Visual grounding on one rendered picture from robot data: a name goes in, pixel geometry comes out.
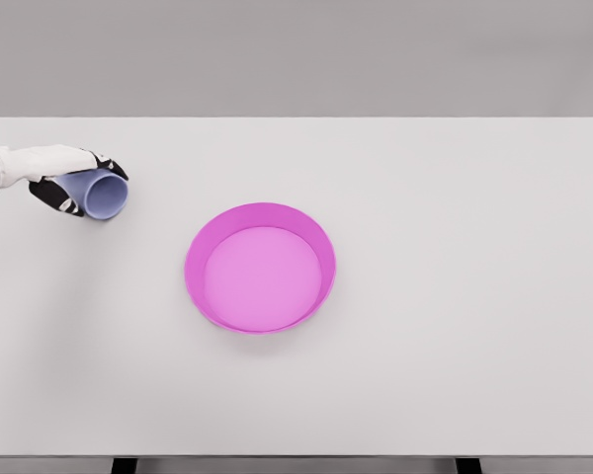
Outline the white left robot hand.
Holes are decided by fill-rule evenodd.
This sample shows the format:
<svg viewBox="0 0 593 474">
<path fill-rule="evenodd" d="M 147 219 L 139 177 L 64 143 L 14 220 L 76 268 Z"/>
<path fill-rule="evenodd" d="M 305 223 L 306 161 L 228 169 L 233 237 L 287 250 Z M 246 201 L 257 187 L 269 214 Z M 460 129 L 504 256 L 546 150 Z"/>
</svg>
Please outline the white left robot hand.
<svg viewBox="0 0 593 474">
<path fill-rule="evenodd" d="M 54 178 L 91 170 L 107 170 L 128 181 L 127 173 L 116 161 L 90 150 L 50 145 L 25 148 L 17 154 L 18 180 L 29 182 L 30 193 L 51 208 L 77 217 L 85 215 L 82 205 Z"/>
</svg>

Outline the lavender blue cup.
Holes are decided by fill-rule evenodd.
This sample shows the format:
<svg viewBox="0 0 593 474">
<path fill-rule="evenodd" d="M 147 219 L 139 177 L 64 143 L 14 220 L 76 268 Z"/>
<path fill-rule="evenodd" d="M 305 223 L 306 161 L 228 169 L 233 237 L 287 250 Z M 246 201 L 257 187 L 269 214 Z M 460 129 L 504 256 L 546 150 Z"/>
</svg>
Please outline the lavender blue cup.
<svg viewBox="0 0 593 474">
<path fill-rule="evenodd" d="M 54 180 L 89 217 L 96 220 L 115 217 L 127 203 L 127 181 L 109 170 L 64 174 Z"/>
</svg>

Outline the pink round plate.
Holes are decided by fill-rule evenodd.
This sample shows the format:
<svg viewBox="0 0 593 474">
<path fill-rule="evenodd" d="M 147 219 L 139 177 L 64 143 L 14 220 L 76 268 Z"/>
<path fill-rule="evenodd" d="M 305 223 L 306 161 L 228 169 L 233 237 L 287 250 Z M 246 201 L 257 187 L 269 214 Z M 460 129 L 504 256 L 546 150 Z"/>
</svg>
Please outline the pink round plate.
<svg viewBox="0 0 593 474">
<path fill-rule="evenodd" d="M 202 227 L 187 252 L 184 280 L 209 321 L 265 335 L 312 317 L 329 296 L 336 270 L 334 246 L 316 220 L 284 204 L 253 202 Z"/>
</svg>

